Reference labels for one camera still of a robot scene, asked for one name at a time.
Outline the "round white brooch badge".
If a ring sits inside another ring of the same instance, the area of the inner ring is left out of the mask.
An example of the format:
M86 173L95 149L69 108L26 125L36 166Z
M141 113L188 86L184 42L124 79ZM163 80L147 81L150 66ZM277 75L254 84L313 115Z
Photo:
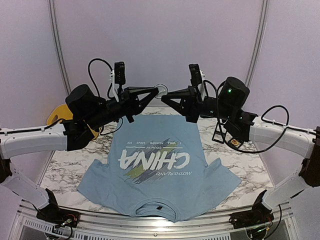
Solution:
M158 90L158 93L155 96L155 98L159 100L162 98L162 96L167 95L169 92L168 87L164 84L157 84L154 86L154 88Z

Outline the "black brooch box base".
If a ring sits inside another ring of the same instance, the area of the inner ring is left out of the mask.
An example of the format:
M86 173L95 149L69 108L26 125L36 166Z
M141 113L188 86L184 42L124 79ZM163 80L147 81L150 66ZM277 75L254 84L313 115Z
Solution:
M226 140L226 132L223 131L222 128L223 124L220 124L219 122L216 124L213 136L212 136L212 141L224 144Z

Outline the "light blue printed t-shirt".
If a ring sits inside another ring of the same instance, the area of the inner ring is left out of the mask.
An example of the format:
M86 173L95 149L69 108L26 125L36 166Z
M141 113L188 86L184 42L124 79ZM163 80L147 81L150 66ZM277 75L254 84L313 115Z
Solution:
M197 124L139 115L117 125L107 163L94 160L77 190L123 215L179 222L214 209L240 183L219 158L206 161Z

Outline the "black brooch box lid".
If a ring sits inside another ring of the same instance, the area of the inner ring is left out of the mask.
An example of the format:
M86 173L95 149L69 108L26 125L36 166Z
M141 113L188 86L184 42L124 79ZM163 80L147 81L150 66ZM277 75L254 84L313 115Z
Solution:
M242 140L237 140L236 138L232 137L227 141L227 143L232 148L235 148L238 150L245 150L244 141Z

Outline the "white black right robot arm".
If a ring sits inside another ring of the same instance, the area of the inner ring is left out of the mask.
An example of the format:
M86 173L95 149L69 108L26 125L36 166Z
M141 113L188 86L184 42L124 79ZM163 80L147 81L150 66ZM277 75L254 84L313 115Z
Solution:
M278 147L303 157L301 167L274 187L264 190L256 198L252 208L231 214L234 228L248 227L274 219L272 210L308 188L320 185L320 129L298 128L275 120L265 119L255 113L242 110L250 90L235 77L228 77L215 97L203 96L198 88L208 80L196 78L182 90L169 92L161 101L196 123L199 118L215 118L219 128L225 129L231 139L239 143L253 142Z

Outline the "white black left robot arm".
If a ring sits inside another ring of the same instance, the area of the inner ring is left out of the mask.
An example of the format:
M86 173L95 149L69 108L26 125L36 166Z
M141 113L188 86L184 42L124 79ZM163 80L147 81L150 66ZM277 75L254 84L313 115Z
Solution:
M119 91L118 97L106 100L82 84L65 99L72 119L60 118L55 123L36 128L3 128L0 132L1 186L29 201L40 220L55 224L63 224L67 220L76 222L78 212L61 209L54 193L23 175L11 158L45 151L81 150L106 124L123 117L132 123L133 117L140 114L158 93L156 87L127 87Z

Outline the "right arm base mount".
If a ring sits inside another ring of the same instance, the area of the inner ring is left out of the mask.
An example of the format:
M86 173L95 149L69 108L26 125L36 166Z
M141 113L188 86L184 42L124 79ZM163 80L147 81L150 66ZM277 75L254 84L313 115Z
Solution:
M269 223L273 220L274 215L269 211L262 213L259 210L247 210L232 213L228 221L234 229L240 229Z

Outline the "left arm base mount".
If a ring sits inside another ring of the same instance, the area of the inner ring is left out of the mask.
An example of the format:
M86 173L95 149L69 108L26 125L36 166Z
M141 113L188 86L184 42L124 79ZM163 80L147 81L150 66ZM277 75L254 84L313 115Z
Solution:
M58 227L76 228L79 222L80 213L78 211L59 208L58 210L37 210L36 217L40 220L53 223Z

